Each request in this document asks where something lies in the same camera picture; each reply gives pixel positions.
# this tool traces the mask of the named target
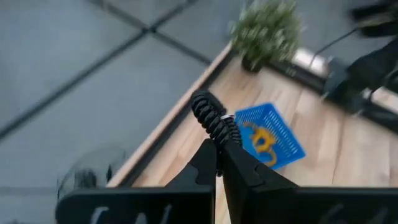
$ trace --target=plant pot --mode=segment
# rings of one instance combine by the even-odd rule
[[[257,74],[260,72],[262,65],[261,64],[257,64],[256,66],[252,67],[251,66],[251,61],[247,58],[247,57],[243,57],[242,58],[242,68],[252,74]]]

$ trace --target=wooden table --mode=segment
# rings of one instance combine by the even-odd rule
[[[150,145],[161,135],[172,118],[188,103],[189,97],[213,72],[229,52],[222,51],[207,71],[175,105],[154,132],[114,176],[108,187],[117,186]],[[299,50],[294,62],[308,66],[312,54]],[[312,70],[326,73],[324,60],[317,58]],[[210,85],[229,113],[251,105],[272,102],[290,124],[307,156],[278,170],[302,186],[378,186],[398,185],[398,137],[359,116],[351,116],[322,101],[302,85],[263,68],[258,75],[242,71],[240,58],[233,58]],[[391,110],[398,109],[396,96],[379,90],[376,101]],[[164,186],[175,177],[207,138],[205,130],[189,113],[162,145],[134,187]],[[216,223],[229,223],[223,181],[217,178]]]

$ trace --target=blue basket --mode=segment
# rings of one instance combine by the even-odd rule
[[[271,103],[239,110],[235,112],[235,121],[242,134],[243,148],[261,162],[269,162],[271,156],[267,152],[256,151],[250,138],[253,129],[243,124],[251,122],[273,134],[276,143],[272,146],[272,150],[276,153],[277,162],[271,167],[272,169],[278,169],[305,156],[303,148]]]

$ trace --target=black coiled cable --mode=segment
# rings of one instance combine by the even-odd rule
[[[217,176],[221,176],[222,148],[229,140],[242,146],[241,133],[232,116],[221,118],[226,114],[226,109],[209,91],[197,90],[192,94],[191,100],[193,114],[217,145]]]

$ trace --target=green plant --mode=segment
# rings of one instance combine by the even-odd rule
[[[294,2],[253,4],[231,29],[232,46],[251,66],[265,60],[290,60],[299,46],[300,20]]]

